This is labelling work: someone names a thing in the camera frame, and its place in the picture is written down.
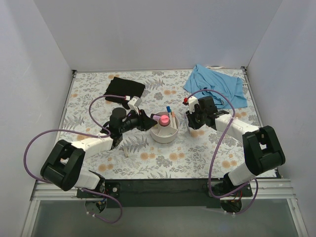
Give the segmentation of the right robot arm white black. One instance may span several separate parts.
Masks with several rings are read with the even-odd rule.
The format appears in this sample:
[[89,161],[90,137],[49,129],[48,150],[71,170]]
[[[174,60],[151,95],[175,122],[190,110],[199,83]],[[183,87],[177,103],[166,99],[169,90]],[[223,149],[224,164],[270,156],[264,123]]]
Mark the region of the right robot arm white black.
[[243,145],[244,163],[224,175],[223,181],[212,186],[209,194],[214,198],[237,195],[247,183],[258,175],[285,163],[285,155],[271,126],[247,124],[224,110],[218,110],[211,96],[184,99],[188,126],[194,130],[206,125],[223,135],[229,135]]

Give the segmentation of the small beige eraser stick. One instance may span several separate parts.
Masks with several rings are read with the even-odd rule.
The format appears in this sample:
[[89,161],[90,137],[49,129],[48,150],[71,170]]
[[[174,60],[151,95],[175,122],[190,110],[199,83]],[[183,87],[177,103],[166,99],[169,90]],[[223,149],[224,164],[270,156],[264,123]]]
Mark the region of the small beige eraser stick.
[[129,152],[128,152],[127,147],[123,147],[123,152],[124,152],[125,157],[128,158],[129,157]]

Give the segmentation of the purple highlighter pink cap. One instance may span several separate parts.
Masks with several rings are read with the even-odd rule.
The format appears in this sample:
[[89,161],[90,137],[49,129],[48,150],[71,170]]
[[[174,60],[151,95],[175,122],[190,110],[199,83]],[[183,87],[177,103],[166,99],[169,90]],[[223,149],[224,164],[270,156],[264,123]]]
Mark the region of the purple highlighter pink cap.
[[151,119],[155,120],[155,121],[159,121],[159,119],[161,118],[160,115],[157,115],[157,114],[151,114],[150,116]]

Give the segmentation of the pink capped small bottle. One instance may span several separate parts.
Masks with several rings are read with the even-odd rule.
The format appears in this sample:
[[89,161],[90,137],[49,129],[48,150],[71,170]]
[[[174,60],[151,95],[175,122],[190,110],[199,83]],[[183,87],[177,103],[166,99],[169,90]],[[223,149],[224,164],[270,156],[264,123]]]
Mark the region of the pink capped small bottle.
[[168,115],[161,115],[158,123],[161,127],[168,127],[170,126],[170,118]]

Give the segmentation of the orange capped white marker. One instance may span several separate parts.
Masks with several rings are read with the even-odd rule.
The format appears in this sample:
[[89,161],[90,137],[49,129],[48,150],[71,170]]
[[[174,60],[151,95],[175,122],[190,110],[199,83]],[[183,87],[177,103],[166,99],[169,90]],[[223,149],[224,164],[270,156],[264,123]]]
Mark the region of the orange capped white marker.
[[175,113],[172,111],[171,112],[171,117],[172,117],[172,123],[173,123],[173,127],[175,129],[177,129],[177,124],[176,124],[176,119],[175,119]]

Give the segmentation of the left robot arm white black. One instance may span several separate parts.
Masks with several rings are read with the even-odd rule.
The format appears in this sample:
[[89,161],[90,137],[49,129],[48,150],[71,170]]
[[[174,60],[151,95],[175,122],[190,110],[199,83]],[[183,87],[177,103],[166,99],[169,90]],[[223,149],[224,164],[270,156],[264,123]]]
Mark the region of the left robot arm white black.
[[122,135],[130,130],[147,131],[158,122],[147,116],[144,110],[129,113],[115,108],[104,128],[92,138],[81,141],[56,143],[43,167],[41,176],[63,191],[86,188],[93,197],[101,197],[105,191],[103,176],[82,167],[86,158],[114,149],[122,141]]

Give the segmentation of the blue capped white marker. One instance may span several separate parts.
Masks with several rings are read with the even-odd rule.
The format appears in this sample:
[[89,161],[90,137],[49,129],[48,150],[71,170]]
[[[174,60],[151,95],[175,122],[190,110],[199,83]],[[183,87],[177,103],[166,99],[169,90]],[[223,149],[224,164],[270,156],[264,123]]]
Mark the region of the blue capped white marker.
[[173,124],[173,122],[172,122],[171,108],[170,108],[169,106],[167,106],[166,109],[167,109],[167,113],[168,113],[168,116],[169,116],[170,124]]

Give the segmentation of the white round divided organizer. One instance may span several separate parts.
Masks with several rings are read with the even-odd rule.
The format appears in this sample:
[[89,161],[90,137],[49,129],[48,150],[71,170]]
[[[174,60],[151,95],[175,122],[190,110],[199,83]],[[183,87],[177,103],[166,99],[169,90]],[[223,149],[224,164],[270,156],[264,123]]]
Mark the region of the white round divided organizer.
[[[159,113],[157,113],[157,115],[160,115],[160,116],[161,115],[168,115],[168,113],[167,112],[159,112]],[[158,121],[156,121],[157,124],[150,129],[150,134],[151,134],[152,138],[155,141],[162,143],[162,144],[172,142],[177,137],[177,134],[178,134],[178,131],[180,128],[180,123],[179,123],[179,120],[176,116],[175,116],[175,119],[176,119],[177,129],[175,129],[173,127],[173,124],[170,124],[170,126],[168,126],[168,127],[161,127],[159,125]]]

